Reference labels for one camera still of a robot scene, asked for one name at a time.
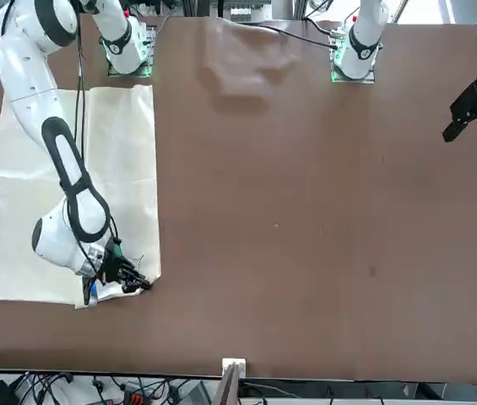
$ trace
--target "plug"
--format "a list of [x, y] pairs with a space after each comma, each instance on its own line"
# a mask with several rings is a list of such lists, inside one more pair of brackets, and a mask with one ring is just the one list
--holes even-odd
[[103, 381], [97, 380], [95, 377], [92, 380], [92, 386], [95, 387], [95, 389], [101, 394], [103, 392], [103, 389], [105, 388], [105, 384], [103, 384]]

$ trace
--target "floor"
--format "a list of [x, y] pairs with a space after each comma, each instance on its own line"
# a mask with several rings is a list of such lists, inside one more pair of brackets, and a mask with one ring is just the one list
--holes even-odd
[[[20, 399], [25, 397], [22, 402], [24, 405], [35, 404], [32, 392], [30, 390], [32, 384], [32, 376], [21, 374], [0, 374], [0, 380], [5, 381], [6, 384], [11, 384], [15, 379], [21, 377], [22, 383], [16, 391], [17, 397]], [[120, 403], [123, 399], [123, 393], [118, 385], [127, 383], [138, 388], [138, 377], [123, 377], [117, 376], [115, 381], [109, 376], [98, 375], [97, 381], [101, 383], [101, 397], [93, 384], [92, 375], [75, 375], [73, 381], [67, 382], [64, 379], [58, 379], [52, 384], [52, 390], [60, 405], [74, 404], [91, 404], [101, 403], [100, 398], [105, 400], [113, 400], [114, 403]], [[156, 390], [157, 397], [152, 401], [152, 405], [177, 405], [165, 399], [170, 392], [170, 386], [178, 388], [178, 396], [182, 405], [210, 405], [211, 400], [214, 399], [215, 393], [218, 389], [218, 380], [204, 380], [202, 385], [200, 380], [186, 381], [183, 379], [174, 379], [170, 381], [170, 385], [163, 385], [160, 391], [159, 385], [161, 379], [143, 378], [143, 386], [146, 391], [158, 387]], [[418, 388], [418, 384], [405, 383], [399, 381], [389, 382], [363, 382], [363, 381], [281, 381], [281, 380], [249, 380], [248, 383], [257, 385], [255, 387], [246, 386], [241, 383], [239, 389], [239, 396], [242, 398], [242, 405], [254, 405], [255, 402], [248, 402], [244, 398], [260, 398], [261, 395], [268, 398], [272, 405], [276, 405], [274, 398], [292, 398], [293, 404], [306, 405], [306, 399], [321, 399], [330, 397], [337, 398], [334, 405], [377, 405], [377, 401], [382, 399], [383, 405], [424, 405], [423, 402], [409, 402], [409, 400], [428, 399], [423, 394], [422, 388]], [[41, 384], [36, 384], [38, 392], [41, 389]], [[438, 394], [440, 398], [436, 401], [429, 401], [428, 405], [441, 405], [440, 399], [446, 405], [457, 405], [454, 402], [477, 402], [477, 386], [472, 385], [456, 385], [456, 384], [430, 384], [429, 387]], [[45, 404], [52, 404], [50, 397], [46, 399]], [[317, 401], [311, 405], [333, 405], [329, 401]]]

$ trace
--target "white bracket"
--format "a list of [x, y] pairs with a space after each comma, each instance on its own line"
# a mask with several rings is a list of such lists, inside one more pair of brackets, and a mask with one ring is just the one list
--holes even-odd
[[232, 365], [238, 365], [239, 375], [238, 378], [246, 378], [246, 359], [231, 359], [225, 358], [221, 362], [221, 375]]

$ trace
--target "metal frame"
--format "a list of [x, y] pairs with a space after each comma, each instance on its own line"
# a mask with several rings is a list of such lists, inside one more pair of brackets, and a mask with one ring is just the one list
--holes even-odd
[[398, 8], [396, 8], [396, 12], [394, 13], [392, 18], [392, 22], [394, 24], [398, 23], [399, 18], [401, 17], [401, 14], [403, 14], [405, 7], [407, 7], [408, 2], [409, 0], [401, 0], [401, 2], [399, 2]]
[[182, 0], [184, 17], [195, 17], [195, 0]]
[[304, 19], [307, 10], [307, 0], [295, 0], [292, 19]]

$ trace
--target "black cable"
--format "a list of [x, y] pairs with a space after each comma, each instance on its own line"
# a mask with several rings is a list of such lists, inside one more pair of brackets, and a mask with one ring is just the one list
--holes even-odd
[[246, 385], [242, 385], [242, 384], [240, 384], [239, 386], [242, 386], [242, 387], [245, 386], [248, 390], [256, 392], [261, 397], [261, 399], [263, 400], [262, 404], [263, 405], [268, 405], [268, 401], [266, 400], [266, 397], [264, 396], [263, 392], [261, 390], [259, 390], [258, 388], [256, 388], [255, 386], [246, 386]]
[[13, 393], [15, 393], [29, 378], [30, 378], [30, 373], [26, 375], [22, 375], [17, 380], [9, 384], [9, 388], [13, 389]]
[[77, 98], [75, 99], [75, 131], [73, 133], [75, 146], [77, 145], [77, 121], [79, 120], [80, 79], [81, 77], [79, 74], [79, 79], [77, 80]]
[[3, 15], [3, 20], [2, 20], [2, 29], [0, 31], [0, 35], [5, 34], [5, 25], [8, 22], [9, 18], [9, 13], [11, 13], [11, 8], [13, 7], [13, 4], [15, 3], [15, 0], [11, 0], [8, 4], [8, 7], [5, 10], [5, 14]]
[[308, 23], [313, 24], [313, 26], [315, 27], [315, 30], [319, 31], [321, 34], [325, 34], [329, 36], [330, 38], [332, 38], [332, 33], [330, 31], [321, 28], [319, 24], [317, 24], [315, 21], [313, 21], [309, 17], [305, 17], [304, 20], [307, 21]]
[[304, 17], [304, 19], [309, 19], [317, 10], [321, 9], [325, 4], [328, 4], [328, 3], [329, 3], [329, 5], [326, 7], [327, 10], [332, 5], [333, 0], [324, 0], [322, 3], [320, 3], [318, 6], [316, 6], [313, 9], [313, 11], [311, 11], [306, 17]]
[[111, 375], [111, 380], [112, 380], [112, 382], [114, 382], [114, 383], [116, 384], [116, 386], [117, 386], [118, 388], [120, 388], [120, 391], [126, 391], [126, 386], [125, 386], [125, 384], [120, 384], [120, 383], [114, 378], [114, 376], [112, 376], [112, 375]]
[[[180, 396], [180, 388], [182, 388], [183, 386], [185, 386], [189, 381], [191, 381], [191, 379], [187, 379], [183, 382], [181, 382], [180, 384], [178, 384], [177, 386], [173, 386], [172, 388], [177, 390], [178, 392], [178, 396]], [[180, 403], [182, 401], [182, 399], [184, 399], [183, 397], [179, 397], [178, 398], [178, 401], [176, 402], [171, 402], [169, 401], [169, 399], [171, 398], [171, 384], [169, 384], [169, 391], [167, 392], [167, 398], [165, 398], [165, 400], [160, 404], [160, 405], [165, 405], [166, 403], [169, 403], [170, 405], [177, 405], [178, 403]]]
[[32, 381], [32, 384], [30, 385], [30, 388], [28, 388], [28, 391], [25, 392], [24, 395], [22, 396], [22, 398], [20, 399], [19, 405], [22, 405], [24, 403], [24, 400], [30, 394], [30, 392], [33, 392], [34, 390], [35, 390], [35, 383]]
[[100, 394], [101, 403], [102, 403], [103, 405], [105, 405], [105, 404], [106, 404], [106, 400], [105, 400], [105, 398], [103, 397], [103, 395], [100, 393], [100, 390], [97, 390], [97, 393]]
[[118, 228], [117, 228], [117, 223], [114, 221], [114, 217], [111, 215], [111, 222], [112, 226], [114, 226], [114, 234], [118, 238]]
[[146, 393], [144, 392], [144, 388], [143, 388], [143, 381], [140, 379], [140, 377], [137, 377], [137, 378], [138, 378], [138, 386], [140, 386], [141, 392], [143, 393], [143, 397], [146, 397]]
[[366, 394], [366, 398], [378, 399], [379, 401], [381, 401], [381, 405], [384, 405], [384, 400], [380, 395], [371, 394], [370, 390], [368, 390], [367, 388], [364, 389], [364, 393]]
[[36, 403], [39, 403], [39, 404], [43, 404], [45, 403], [45, 397], [46, 397], [46, 394], [49, 393], [51, 394], [51, 398], [52, 398], [52, 401], [54, 402], [55, 405], [59, 405], [60, 402], [58, 402], [58, 400], [56, 399], [56, 397], [54, 396], [54, 392], [52, 392], [52, 383], [54, 381], [57, 380], [57, 378], [55, 378], [54, 380], [51, 379], [51, 377], [49, 375], [41, 378], [40, 376], [38, 377], [39, 378], [39, 382], [43, 385], [43, 388], [41, 388], [41, 390], [39, 391], [39, 393], [37, 394], [37, 400], [38, 402]]
[[304, 38], [303, 36], [298, 36], [298, 35], [294, 35], [294, 34], [291, 34], [290, 32], [288, 31], [285, 31], [285, 30], [280, 30], [279, 28], [275, 28], [275, 27], [271, 27], [269, 25], [259, 25], [259, 27], [261, 28], [267, 28], [269, 30], [272, 30], [272, 31], [275, 31], [275, 32], [279, 32], [280, 34], [284, 34], [284, 35], [288, 35], [288, 36], [291, 36], [293, 38], [296, 38], [297, 40], [302, 40], [302, 41], [305, 41], [305, 42], [308, 42], [310, 44], [313, 44], [313, 45], [319, 45], [319, 46], [323, 46], [325, 48], [330, 48], [330, 49], [333, 49], [335, 51], [338, 50], [338, 47], [336, 45], [330, 45], [330, 44], [325, 44], [323, 42], [317, 42], [316, 40], [308, 40], [307, 38]]

